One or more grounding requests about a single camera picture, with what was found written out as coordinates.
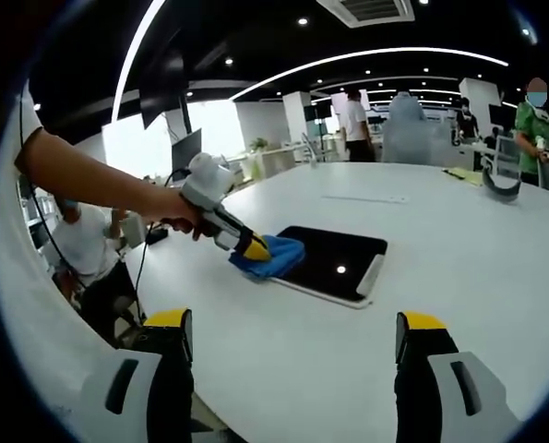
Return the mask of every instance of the black ceiling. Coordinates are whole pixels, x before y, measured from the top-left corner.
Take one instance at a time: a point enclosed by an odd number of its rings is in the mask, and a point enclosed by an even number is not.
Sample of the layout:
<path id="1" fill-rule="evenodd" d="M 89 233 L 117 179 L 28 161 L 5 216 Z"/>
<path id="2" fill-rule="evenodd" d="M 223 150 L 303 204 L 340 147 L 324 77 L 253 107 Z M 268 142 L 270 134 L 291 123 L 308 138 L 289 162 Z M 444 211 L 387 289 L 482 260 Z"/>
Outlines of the black ceiling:
<path id="1" fill-rule="evenodd" d="M 80 14 L 43 51 L 34 67 L 31 89 L 42 104 L 45 124 L 61 132 L 83 125 L 72 137 L 83 138 L 109 121 L 110 111 L 81 116 L 67 124 L 67 116 L 85 106 L 114 96 L 128 45 L 150 0 L 83 2 Z M 334 55 L 401 46 L 434 46 L 484 54 L 510 63 L 503 67 L 452 54 L 378 54 L 316 66 L 282 78 L 240 100 L 275 98 L 278 91 L 325 88 L 365 78 L 440 76 L 458 81 L 427 79 L 428 89 L 458 90 L 459 81 L 477 77 L 496 83 L 506 100 L 518 102 L 531 77 L 549 83 L 549 1 L 412 0 L 415 21 L 349 29 L 315 0 L 166 0 L 143 45 L 127 81 L 126 90 L 137 90 L 150 60 L 165 46 L 181 52 L 187 80 L 234 79 L 261 81 L 288 69 Z M 297 24 L 308 18 L 307 26 Z M 531 27 L 536 44 L 522 35 Z M 227 57 L 234 60 L 225 65 Z M 364 83 L 369 90 L 400 85 L 422 88 L 420 78 L 378 80 Z M 196 91 L 193 99 L 224 99 L 239 88 Z M 375 96 L 375 100 L 387 97 Z M 447 100 L 433 95 L 430 100 Z M 125 113 L 137 111 L 130 103 Z"/>

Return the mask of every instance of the desk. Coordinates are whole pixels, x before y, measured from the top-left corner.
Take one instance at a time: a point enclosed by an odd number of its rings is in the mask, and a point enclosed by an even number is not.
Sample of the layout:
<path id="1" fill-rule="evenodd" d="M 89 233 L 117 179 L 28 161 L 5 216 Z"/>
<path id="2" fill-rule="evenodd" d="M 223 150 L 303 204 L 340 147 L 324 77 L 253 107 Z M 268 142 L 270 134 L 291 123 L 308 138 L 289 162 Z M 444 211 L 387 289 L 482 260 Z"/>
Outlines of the desk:
<path id="1" fill-rule="evenodd" d="M 408 202 L 321 197 L 342 193 Z M 443 320 L 520 419 L 549 390 L 548 192 L 524 186 L 507 206 L 439 168 L 323 163 L 225 206 L 261 233 L 298 224 L 389 241 L 375 301 L 360 311 L 254 284 L 209 239 L 171 233 L 149 248 L 141 303 L 148 314 L 192 308 L 197 394 L 247 441 L 395 441 L 395 317 L 406 309 Z M 140 259 L 141 248 L 127 257 L 133 279 Z"/>

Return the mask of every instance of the chair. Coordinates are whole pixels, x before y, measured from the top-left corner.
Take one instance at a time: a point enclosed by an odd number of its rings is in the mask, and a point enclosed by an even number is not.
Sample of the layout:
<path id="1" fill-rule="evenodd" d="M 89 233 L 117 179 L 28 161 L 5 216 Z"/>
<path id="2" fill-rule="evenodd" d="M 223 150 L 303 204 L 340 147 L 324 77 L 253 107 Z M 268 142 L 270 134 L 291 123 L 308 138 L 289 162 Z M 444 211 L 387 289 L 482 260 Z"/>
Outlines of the chair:
<path id="1" fill-rule="evenodd" d="M 395 122 L 383 124 L 383 162 L 431 164 L 430 126 L 426 122 Z"/>
<path id="2" fill-rule="evenodd" d="M 520 175 L 520 147 L 514 138 L 498 136 L 495 143 L 495 173 L 517 179 Z"/>

